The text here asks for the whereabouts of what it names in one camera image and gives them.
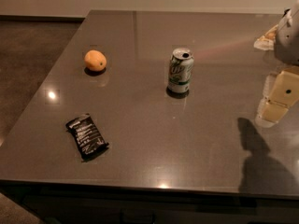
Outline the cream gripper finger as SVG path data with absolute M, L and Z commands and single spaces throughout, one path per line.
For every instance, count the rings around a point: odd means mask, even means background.
M 277 79 L 270 93 L 270 100 L 278 106 L 277 118 L 279 122 L 289 109 L 299 101 L 299 67 L 291 66 L 276 74 Z
M 258 105 L 255 118 L 255 123 L 263 128 L 271 128 L 278 122 L 278 106 L 273 104 L 270 100 L 270 93 L 274 87 L 276 79 L 277 74 L 270 73 L 266 77 L 263 85 L 263 98 Z

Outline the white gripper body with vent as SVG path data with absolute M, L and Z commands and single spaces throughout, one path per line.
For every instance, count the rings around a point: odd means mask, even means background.
M 287 64 L 299 64 L 299 0 L 285 11 L 278 23 L 275 56 Z

